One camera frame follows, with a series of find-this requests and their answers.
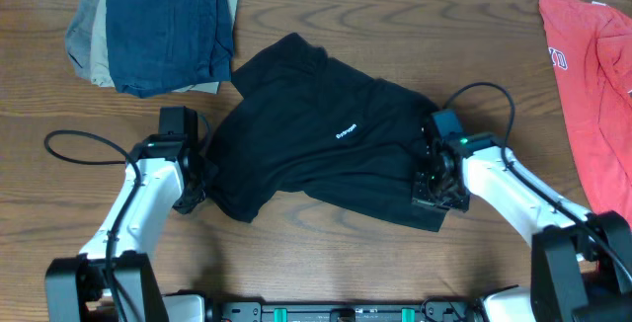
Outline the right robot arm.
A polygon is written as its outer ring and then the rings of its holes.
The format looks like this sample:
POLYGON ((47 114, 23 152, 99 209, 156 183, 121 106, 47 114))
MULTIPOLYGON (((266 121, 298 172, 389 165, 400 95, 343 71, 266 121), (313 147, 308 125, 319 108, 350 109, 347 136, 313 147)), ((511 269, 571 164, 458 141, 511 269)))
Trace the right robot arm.
POLYGON ((631 229, 618 213, 594 213, 529 172, 494 135, 428 124, 430 167, 417 174, 412 203, 465 210, 477 196, 530 248, 531 283, 480 298, 460 321, 628 321, 631 229))

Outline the navy folded trousers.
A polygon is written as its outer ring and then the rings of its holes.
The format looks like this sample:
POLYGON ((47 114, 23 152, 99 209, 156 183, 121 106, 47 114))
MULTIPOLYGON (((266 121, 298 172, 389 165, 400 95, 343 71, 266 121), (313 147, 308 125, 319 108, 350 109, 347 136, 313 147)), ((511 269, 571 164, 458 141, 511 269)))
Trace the navy folded trousers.
POLYGON ((110 76, 138 98, 231 79, 229 0, 106 0, 110 76))

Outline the grey folded trousers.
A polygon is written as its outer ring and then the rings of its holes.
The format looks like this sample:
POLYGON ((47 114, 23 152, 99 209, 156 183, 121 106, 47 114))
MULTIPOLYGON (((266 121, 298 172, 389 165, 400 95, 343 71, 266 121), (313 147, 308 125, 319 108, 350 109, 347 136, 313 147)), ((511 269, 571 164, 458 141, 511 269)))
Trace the grey folded trousers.
POLYGON ((66 54, 75 74, 86 80, 90 79, 92 29, 98 3, 99 0, 79 0, 64 36, 66 54))

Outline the black t-shirt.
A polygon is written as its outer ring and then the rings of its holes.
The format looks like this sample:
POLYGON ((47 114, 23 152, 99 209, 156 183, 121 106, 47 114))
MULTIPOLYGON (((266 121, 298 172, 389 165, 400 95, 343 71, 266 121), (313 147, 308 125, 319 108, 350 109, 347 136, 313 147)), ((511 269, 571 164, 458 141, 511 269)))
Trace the black t-shirt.
POLYGON ((424 95, 370 77, 298 34, 260 51, 233 73, 241 103, 208 147, 218 172, 209 197, 250 222, 277 192, 380 220, 438 231, 442 212, 412 202, 426 168, 424 95))

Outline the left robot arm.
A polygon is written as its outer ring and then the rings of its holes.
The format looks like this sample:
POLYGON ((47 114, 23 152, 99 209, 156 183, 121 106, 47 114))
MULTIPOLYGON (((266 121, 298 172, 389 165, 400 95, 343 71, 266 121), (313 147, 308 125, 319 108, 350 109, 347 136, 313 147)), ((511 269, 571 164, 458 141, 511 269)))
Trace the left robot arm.
POLYGON ((95 235, 45 273, 52 321, 205 321, 203 293, 163 294, 151 257, 171 211, 189 213, 204 199, 190 185, 207 178, 195 130, 166 129, 124 155, 125 179, 95 235))

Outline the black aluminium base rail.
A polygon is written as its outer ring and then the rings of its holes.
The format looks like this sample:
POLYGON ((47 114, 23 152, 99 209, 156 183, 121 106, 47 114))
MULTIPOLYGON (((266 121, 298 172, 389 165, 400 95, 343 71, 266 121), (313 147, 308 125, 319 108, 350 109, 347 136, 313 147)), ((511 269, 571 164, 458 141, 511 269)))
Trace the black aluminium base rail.
POLYGON ((463 301, 430 298, 419 304, 212 304, 165 299, 171 321, 221 322, 485 322, 480 308, 463 301))

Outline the red t-shirt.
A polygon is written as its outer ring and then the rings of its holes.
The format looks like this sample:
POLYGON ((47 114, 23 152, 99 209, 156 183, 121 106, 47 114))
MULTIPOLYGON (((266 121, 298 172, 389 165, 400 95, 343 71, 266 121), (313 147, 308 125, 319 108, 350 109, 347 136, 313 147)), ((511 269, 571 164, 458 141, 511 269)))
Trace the red t-shirt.
POLYGON ((598 2, 539 0, 578 175, 592 210, 631 219, 631 18, 598 2))

